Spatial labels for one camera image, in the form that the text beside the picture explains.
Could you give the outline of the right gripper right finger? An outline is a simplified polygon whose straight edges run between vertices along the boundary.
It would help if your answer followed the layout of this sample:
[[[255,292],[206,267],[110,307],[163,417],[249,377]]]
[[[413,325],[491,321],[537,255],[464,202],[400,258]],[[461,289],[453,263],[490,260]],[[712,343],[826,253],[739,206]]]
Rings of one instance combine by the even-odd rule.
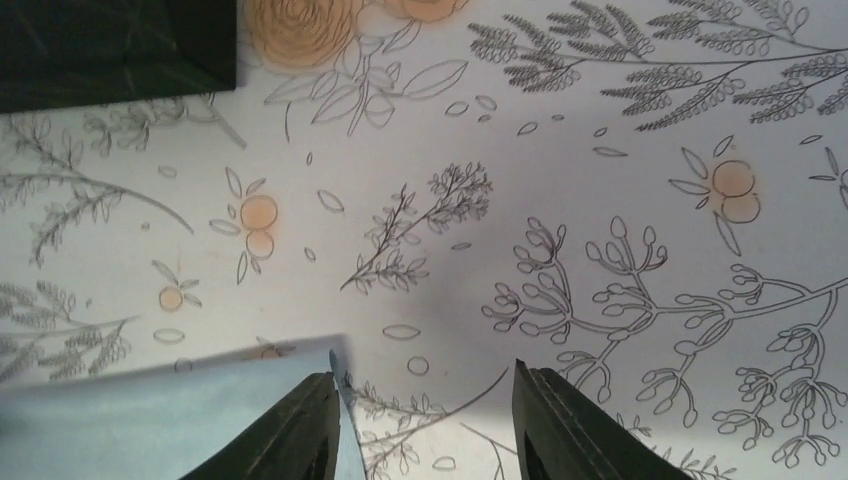
[[[512,416],[523,479],[688,477],[550,368],[516,361]]]

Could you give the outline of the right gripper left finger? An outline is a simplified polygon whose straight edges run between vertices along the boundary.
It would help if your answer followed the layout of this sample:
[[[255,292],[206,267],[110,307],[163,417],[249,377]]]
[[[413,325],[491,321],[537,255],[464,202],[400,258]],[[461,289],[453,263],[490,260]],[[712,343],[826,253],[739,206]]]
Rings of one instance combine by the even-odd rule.
[[[183,479],[332,479],[340,420],[334,376],[310,374]]]

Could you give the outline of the black glasses case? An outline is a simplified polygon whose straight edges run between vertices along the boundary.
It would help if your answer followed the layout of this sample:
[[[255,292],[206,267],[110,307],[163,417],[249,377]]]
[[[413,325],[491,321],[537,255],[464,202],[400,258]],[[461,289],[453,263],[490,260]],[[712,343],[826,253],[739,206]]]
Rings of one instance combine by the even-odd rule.
[[[4,114],[232,91],[230,0],[1,3]]]

